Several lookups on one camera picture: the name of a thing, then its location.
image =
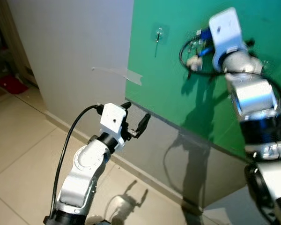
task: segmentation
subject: green backdrop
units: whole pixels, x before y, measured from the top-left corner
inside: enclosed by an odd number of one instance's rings
[[[126,97],[165,119],[244,156],[244,140],[226,91],[224,77],[211,83],[180,65],[181,45],[209,18],[235,7],[244,40],[266,60],[266,72],[281,85],[281,0],[134,0],[128,69],[143,76],[142,85],[126,83]],[[152,31],[162,24],[164,43]],[[210,69],[211,58],[204,69]]]

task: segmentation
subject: tile floor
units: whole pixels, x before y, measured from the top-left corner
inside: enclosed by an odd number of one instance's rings
[[[6,94],[0,99],[0,225],[41,225],[49,212],[52,185],[66,133],[49,123],[39,90]],[[72,138],[60,184],[72,166],[73,154],[84,144]],[[188,215],[178,204],[110,161],[98,182],[89,216],[111,220],[115,202],[129,198],[143,203],[125,215],[125,225],[216,225],[203,216]]]

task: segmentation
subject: white wall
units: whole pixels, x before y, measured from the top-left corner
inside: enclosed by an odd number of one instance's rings
[[[126,68],[133,13],[132,0],[8,0],[20,38],[47,109],[72,123],[96,102],[120,104],[125,79],[92,67]],[[133,108],[130,116],[141,118]],[[98,133],[99,117],[82,119],[79,129]],[[126,160],[200,206],[244,186],[244,163],[152,118],[139,140],[119,153]]]

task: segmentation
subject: robotic arm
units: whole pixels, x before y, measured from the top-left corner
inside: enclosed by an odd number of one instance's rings
[[[212,42],[213,46],[184,63],[182,52],[195,41]],[[212,63],[217,72],[200,71],[201,57],[213,51]],[[263,75],[261,61],[249,54],[235,9],[212,16],[209,28],[199,30],[197,36],[183,46],[179,57],[189,76],[191,73],[225,75],[244,136],[246,157],[251,161],[245,168],[250,194],[271,224],[281,223],[281,88]]]
[[[102,115],[100,136],[93,136],[88,145],[81,147],[75,153],[73,167],[62,185],[56,201],[53,191],[52,210],[50,215],[44,219],[45,225],[85,224],[96,193],[97,180],[103,173],[111,154],[121,150],[125,142],[132,137],[139,138],[149,122],[150,115],[146,114],[136,130],[128,130],[126,118],[127,109],[130,106],[131,103],[127,102],[121,106],[108,103],[93,107]],[[68,136],[71,135],[72,128],[74,127],[71,127]]]

